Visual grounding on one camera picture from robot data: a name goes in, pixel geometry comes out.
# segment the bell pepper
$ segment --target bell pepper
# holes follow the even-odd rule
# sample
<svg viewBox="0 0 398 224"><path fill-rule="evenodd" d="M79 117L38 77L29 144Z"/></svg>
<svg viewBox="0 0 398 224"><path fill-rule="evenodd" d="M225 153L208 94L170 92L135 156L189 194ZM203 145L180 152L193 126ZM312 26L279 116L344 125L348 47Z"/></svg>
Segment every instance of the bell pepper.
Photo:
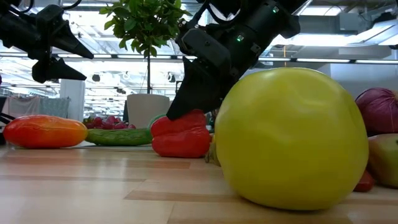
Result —
<svg viewBox="0 0 398 224"><path fill-rule="evenodd" d="M166 116L159 118L150 132L152 148L162 157L200 158L210 147L206 117L200 110L193 110L175 121Z"/></svg>
<svg viewBox="0 0 398 224"><path fill-rule="evenodd" d="M373 186L374 186L374 179L372 178L372 176L369 174L368 171L365 171L362 175L361 180L356 185L354 191L369 192L370 190L372 190Z"/></svg>
<svg viewBox="0 0 398 224"><path fill-rule="evenodd" d="M72 119L47 115L16 118L6 125L4 138L9 143L28 149L72 147L87 137L86 126Z"/></svg>

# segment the white plant pot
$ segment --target white plant pot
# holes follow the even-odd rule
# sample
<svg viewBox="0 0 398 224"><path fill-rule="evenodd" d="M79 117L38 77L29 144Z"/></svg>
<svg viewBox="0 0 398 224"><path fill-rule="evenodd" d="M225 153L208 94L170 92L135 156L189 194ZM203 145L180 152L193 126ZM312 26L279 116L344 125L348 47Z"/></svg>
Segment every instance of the white plant pot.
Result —
<svg viewBox="0 0 398 224"><path fill-rule="evenodd" d="M153 94L132 94L127 96L129 123L136 128L146 128L156 116L166 114L170 98Z"/></svg>

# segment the red onion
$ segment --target red onion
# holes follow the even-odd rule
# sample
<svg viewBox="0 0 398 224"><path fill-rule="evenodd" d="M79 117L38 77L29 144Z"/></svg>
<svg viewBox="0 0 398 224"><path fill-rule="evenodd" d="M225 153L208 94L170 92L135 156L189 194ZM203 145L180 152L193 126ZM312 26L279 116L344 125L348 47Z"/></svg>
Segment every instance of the red onion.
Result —
<svg viewBox="0 0 398 224"><path fill-rule="evenodd" d="M398 92L371 88L356 99L366 130L375 133L398 133Z"/></svg>

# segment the stem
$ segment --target stem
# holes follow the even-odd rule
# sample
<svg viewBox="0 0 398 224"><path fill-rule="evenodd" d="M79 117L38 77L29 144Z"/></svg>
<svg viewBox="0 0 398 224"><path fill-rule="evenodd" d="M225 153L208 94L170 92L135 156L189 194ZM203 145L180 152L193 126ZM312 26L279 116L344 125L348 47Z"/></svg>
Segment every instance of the stem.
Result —
<svg viewBox="0 0 398 224"><path fill-rule="evenodd" d="M150 94L150 47L148 48L148 78L147 78L147 94Z"/></svg>

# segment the ceiling light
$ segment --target ceiling light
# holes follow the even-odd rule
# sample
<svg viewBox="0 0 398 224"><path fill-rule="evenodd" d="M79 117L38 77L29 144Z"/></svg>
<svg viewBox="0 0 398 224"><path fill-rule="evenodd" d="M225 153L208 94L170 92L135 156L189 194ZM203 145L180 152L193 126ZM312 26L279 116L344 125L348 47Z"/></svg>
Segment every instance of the ceiling light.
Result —
<svg viewBox="0 0 398 224"><path fill-rule="evenodd" d="M71 6L74 3L63 3L62 6ZM108 4L105 3L80 3L79 6L88 6L88 7L106 7Z"/></svg>
<svg viewBox="0 0 398 224"><path fill-rule="evenodd" d="M346 35L338 34L297 34L290 39L278 35L272 42L275 45L296 45L312 47L342 47L348 44Z"/></svg>
<svg viewBox="0 0 398 224"><path fill-rule="evenodd" d="M118 55L118 58L144 59L143 55Z"/></svg>
<svg viewBox="0 0 398 224"><path fill-rule="evenodd" d="M356 63L398 65L398 60L357 60Z"/></svg>
<svg viewBox="0 0 398 224"><path fill-rule="evenodd" d="M265 57L259 58L259 62L289 62L290 58L274 58L274 57Z"/></svg>
<svg viewBox="0 0 398 224"><path fill-rule="evenodd" d="M0 53L0 57L27 57L25 53Z"/></svg>
<svg viewBox="0 0 398 224"><path fill-rule="evenodd" d="M348 63L348 59L298 58L297 62Z"/></svg>
<svg viewBox="0 0 398 224"><path fill-rule="evenodd" d="M186 58L189 59L189 60L195 60L195 59L196 59L195 56L186 56L186 55L184 55L184 56L177 56L177 59L181 59L181 60L182 60L183 57L186 57Z"/></svg>
<svg viewBox="0 0 398 224"><path fill-rule="evenodd" d="M81 58L80 55L75 55L75 54L58 54L58 57L60 57L60 58Z"/></svg>
<svg viewBox="0 0 398 224"><path fill-rule="evenodd" d="M159 56L152 57L152 58L154 58L154 59L171 59L170 56L164 56L164 55L159 55Z"/></svg>
<svg viewBox="0 0 398 224"><path fill-rule="evenodd" d="M98 55L94 55L94 58L111 58L112 55L107 55L107 54L98 54Z"/></svg>

